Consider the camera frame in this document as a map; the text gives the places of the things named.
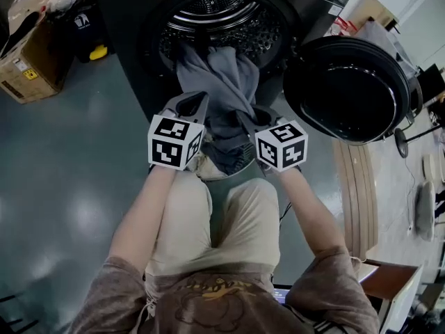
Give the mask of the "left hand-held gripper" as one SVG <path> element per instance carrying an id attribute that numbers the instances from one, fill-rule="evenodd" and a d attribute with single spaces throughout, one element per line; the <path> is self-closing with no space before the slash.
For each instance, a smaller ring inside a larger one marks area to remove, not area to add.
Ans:
<path id="1" fill-rule="evenodd" d="M 183 93 L 167 102 L 160 112 L 163 116 L 152 118 L 147 134 L 150 165 L 175 170 L 187 167 L 200 151 L 208 104 L 209 95 L 204 91 Z"/>

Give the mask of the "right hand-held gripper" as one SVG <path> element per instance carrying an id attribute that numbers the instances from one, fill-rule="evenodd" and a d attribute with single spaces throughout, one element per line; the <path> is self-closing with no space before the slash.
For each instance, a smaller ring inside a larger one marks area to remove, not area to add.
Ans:
<path id="1" fill-rule="evenodd" d="M 248 138 L 253 138 L 256 159 L 265 170 L 282 173 L 307 160 L 308 134 L 295 121 L 288 121 L 274 109 L 254 105 L 253 114 L 236 111 L 236 117 Z M 259 126 L 266 127 L 258 131 Z"/>

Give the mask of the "pale green laundry basket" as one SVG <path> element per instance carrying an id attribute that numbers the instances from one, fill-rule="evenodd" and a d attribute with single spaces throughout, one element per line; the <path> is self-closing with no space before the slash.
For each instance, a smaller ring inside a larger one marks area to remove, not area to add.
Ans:
<path id="1" fill-rule="evenodd" d="M 226 173 L 226 178 L 240 173 L 255 160 L 254 145 L 246 135 L 218 139 L 210 132 L 206 132 L 200 151 L 186 167 L 192 173 L 195 173 L 196 158 L 200 152 L 207 155 L 219 170 Z"/>

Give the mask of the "grey clothing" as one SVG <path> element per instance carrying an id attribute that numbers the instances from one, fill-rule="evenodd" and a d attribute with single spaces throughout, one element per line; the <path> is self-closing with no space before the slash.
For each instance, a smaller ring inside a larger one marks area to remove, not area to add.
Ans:
<path id="1" fill-rule="evenodd" d="M 205 127 L 218 139 L 246 135 L 236 111 L 253 114 L 259 68 L 233 47 L 210 47 L 200 54 L 181 44 L 176 63 L 177 78 L 185 93 L 204 91 L 209 95 Z"/>

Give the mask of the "black washing machine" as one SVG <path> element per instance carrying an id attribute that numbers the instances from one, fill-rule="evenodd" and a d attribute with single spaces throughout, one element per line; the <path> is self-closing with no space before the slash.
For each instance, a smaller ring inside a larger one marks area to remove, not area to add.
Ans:
<path id="1" fill-rule="evenodd" d="M 353 38 L 327 36 L 348 0 L 98 0 L 112 45 L 146 116 L 180 89 L 197 60 L 223 66 L 247 58 L 259 71 L 256 102 L 280 92 L 298 111 L 316 70 L 350 65 Z"/>

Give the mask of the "person's right forearm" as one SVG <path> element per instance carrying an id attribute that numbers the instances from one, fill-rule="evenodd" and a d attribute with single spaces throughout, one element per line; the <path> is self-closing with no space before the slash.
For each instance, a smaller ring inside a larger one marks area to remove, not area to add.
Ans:
<path id="1" fill-rule="evenodd" d="M 345 238 L 335 217 L 312 191 L 302 173 L 290 168 L 279 173 L 278 178 L 313 254 L 332 249 L 346 251 Z"/>

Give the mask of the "person's left forearm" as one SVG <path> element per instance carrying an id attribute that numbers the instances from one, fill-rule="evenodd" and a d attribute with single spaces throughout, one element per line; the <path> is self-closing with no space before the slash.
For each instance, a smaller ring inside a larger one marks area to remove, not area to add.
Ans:
<path id="1" fill-rule="evenodd" d="M 155 166 L 119 224 L 109 255 L 119 257 L 143 274 L 154 251 L 163 210 L 176 170 Z"/>

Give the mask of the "round black washing machine door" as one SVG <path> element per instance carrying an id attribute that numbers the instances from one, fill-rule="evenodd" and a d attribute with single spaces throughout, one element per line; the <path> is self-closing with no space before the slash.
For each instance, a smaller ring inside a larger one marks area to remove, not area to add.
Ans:
<path id="1" fill-rule="evenodd" d="M 353 145 L 387 137 L 408 114 L 408 79 L 376 44 L 354 37 L 312 40 L 287 61 L 284 96 L 318 131 Z"/>

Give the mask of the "person's beige trousers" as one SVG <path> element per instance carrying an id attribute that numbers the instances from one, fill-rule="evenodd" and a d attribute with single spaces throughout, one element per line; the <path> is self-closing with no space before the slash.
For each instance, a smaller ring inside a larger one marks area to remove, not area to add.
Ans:
<path id="1" fill-rule="evenodd" d="M 255 178 L 231 189 L 223 205 L 218 244 L 211 245 L 212 200 L 195 174 L 176 175 L 146 273 L 173 276 L 210 268 L 270 275 L 280 260 L 275 187 Z"/>

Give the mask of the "pile of red label bags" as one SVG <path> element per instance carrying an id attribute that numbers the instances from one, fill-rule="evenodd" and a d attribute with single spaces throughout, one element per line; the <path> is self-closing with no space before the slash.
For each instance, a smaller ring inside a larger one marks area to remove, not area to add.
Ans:
<path id="1" fill-rule="evenodd" d="M 329 35 L 354 36 L 358 31 L 359 28 L 357 28 L 351 21 L 337 17 L 327 33 Z"/>

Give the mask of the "black bin with yellow lid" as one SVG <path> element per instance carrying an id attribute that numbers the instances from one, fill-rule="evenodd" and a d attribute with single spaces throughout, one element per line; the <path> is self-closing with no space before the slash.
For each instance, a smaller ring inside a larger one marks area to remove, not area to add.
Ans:
<path id="1" fill-rule="evenodd" d="M 63 30 L 73 54 L 82 63 L 113 54 L 97 0 L 48 0 L 47 17 Z"/>

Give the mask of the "black standing fan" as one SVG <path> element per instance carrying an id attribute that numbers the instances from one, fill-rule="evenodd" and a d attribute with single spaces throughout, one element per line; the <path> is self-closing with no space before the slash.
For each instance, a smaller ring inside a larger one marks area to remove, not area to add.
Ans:
<path id="1" fill-rule="evenodd" d="M 430 129 L 428 129 L 424 132 L 421 132 L 420 134 L 417 134 L 416 136 L 412 136 L 409 138 L 406 137 L 405 132 L 402 129 L 396 128 L 394 130 L 394 140 L 396 142 L 396 148 L 398 150 L 399 155 L 403 159 L 406 159 L 409 154 L 409 147 L 408 147 L 409 143 L 416 141 L 419 138 L 421 138 L 427 134 L 433 133 L 434 131 L 436 131 L 438 129 L 443 129 L 443 128 L 445 128 L 445 126 L 437 125 L 437 126 L 431 127 Z"/>

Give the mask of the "black chair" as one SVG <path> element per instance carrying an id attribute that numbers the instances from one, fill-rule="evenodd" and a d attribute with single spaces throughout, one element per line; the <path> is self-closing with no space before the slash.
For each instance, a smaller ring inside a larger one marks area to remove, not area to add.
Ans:
<path id="1" fill-rule="evenodd" d="M 410 106 L 406 117 L 410 122 L 413 122 L 423 108 L 423 93 L 419 83 L 419 76 L 422 72 L 423 70 L 420 67 L 417 67 L 416 72 L 408 79 Z"/>

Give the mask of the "brown cardboard box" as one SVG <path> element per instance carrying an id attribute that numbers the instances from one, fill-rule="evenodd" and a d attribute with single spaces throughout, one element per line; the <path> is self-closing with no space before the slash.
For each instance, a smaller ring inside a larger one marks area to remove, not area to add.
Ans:
<path id="1" fill-rule="evenodd" d="M 0 50 L 0 88 L 20 104 L 59 93 L 74 58 L 63 27 L 47 16 L 48 0 L 16 0 Z"/>

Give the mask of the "small lit screen device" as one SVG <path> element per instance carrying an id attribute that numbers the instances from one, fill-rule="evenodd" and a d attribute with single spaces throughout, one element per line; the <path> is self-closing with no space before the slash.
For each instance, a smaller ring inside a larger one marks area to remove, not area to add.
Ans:
<path id="1" fill-rule="evenodd" d="M 285 304 L 286 295 L 289 293 L 290 290 L 291 290 L 291 285 L 274 284 L 273 297 L 277 302 Z"/>

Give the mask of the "round beige cushion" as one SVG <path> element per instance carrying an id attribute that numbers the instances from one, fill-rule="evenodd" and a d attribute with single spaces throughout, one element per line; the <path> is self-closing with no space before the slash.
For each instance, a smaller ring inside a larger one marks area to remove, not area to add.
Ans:
<path id="1" fill-rule="evenodd" d="M 442 152 L 437 156 L 426 154 L 422 158 L 423 175 L 426 180 L 445 183 L 445 158 Z"/>

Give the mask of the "oblong beige cushion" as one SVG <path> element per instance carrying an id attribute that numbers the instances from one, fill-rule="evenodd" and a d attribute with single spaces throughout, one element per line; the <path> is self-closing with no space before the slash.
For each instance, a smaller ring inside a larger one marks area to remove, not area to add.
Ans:
<path id="1" fill-rule="evenodd" d="M 431 181 L 424 182 L 416 195 L 415 219 L 416 233 L 424 241 L 431 242 L 435 229 L 435 187 Z"/>

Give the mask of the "person's brown printed t-shirt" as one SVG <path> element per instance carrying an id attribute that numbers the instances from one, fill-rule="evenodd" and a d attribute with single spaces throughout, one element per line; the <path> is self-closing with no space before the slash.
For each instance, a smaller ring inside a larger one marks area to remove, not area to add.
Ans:
<path id="1" fill-rule="evenodd" d="M 223 268 L 151 279 L 108 258 L 69 334 L 378 334 L 347 251 L 317 255 L 285 304 L 270 275 Z"/>

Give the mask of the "white top wooden table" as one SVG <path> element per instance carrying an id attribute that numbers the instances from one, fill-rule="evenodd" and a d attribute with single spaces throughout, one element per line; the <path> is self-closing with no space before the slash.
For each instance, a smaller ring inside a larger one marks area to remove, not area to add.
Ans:
<path id="1" fill-rule="evenodd" d="M 378 314 L 379 334 L 398 332 L 412 307 L 423 266 L 366 260 L 359 269 L 359 282 Z"/>

